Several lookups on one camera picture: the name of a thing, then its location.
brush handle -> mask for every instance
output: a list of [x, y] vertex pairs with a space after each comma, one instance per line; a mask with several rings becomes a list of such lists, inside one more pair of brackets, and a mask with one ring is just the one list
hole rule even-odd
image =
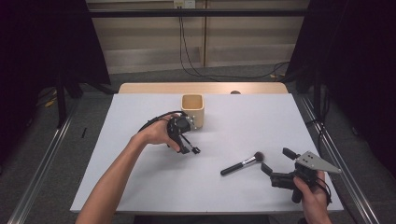
[[221, 175], [227, 175], [230, 172], [236, 171], [237, 169], [241, 169], [242, 167], [244, 167], [244, 164], [242, 164], [242, 162], [239, 162], [238, 164], [235, 164], [234, 166], [231, 166], [225, 170], [222, 170], [220, 172]]

brush bristles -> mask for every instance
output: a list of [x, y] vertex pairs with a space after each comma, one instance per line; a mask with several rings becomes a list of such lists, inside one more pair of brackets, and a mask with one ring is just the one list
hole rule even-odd
[[256, 158], [256, 161], [264, 161], [264, 154], [262, 154], [261, 152], [256, 152], [254, 154], [254, 157]]

white table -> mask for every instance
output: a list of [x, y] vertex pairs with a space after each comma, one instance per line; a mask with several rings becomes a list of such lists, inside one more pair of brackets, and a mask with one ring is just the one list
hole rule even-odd
[[[265, 155], [265, 163], [274, 172], [288, 173], [294, 169], [294, 162], [282, 154], [283, 147], [300, 154], [316, 152], [291, 94], [196, 93], [205, 97], [205, 124], [186, 136], [202, 152], [182, 155], [166, 145], [147, 146], [131, 173], [117, 211], [136, 215], [301, 211], [301, 205], [291, 201], [292, 191], [271, 187], [269, 176], [259, 164], [230, 175], [219, 174], [257, 151]], [[114, 96], [71, 211], [82, 208], [131, 135], [148, 119], [179, 110], [180, 100], [181, 94], [176, 93]], [[328, 184], [332, 190], [329, 211], [343, 210], [332, 183]]]

human arm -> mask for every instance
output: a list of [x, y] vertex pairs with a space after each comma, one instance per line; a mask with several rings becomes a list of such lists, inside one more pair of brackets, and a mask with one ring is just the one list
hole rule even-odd
[[96, 183], [78, 215], [77, 224], [111, 222], [129, 175], [146, 145], [165, 143], [179, 151], [178, 144], [169, 138], [166, 131], [166, 121], [171, 116], [163, 117], [131, 138], [125, 149]]
[[[318, 183], [326, 188], [324, 184], [324, 172], [318, 171], [318, 178], [322, 179]], [[303, 193], [302, 204], [304, 216], [309, 224], [329, 224], [332, 223], [327, 212], [327, 195], [319, 187], [309, 188], [305, 182], [299, 178], [293, 178], [296, 187]]]

wall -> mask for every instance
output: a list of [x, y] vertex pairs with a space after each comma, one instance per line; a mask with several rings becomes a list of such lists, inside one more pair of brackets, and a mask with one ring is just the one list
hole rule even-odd
[[[306, 8], [308, 0], [196, 0], [197, 8]], [[87, 0], [89, 9], [164, 9], [173, 1]], [[113, 73], [177, 69], [179, 18], [92, 19]], [[303, 18], [183, 18], [194, 67], [288, 61]], [[183, 62], [188, 62], [182, 51]]]

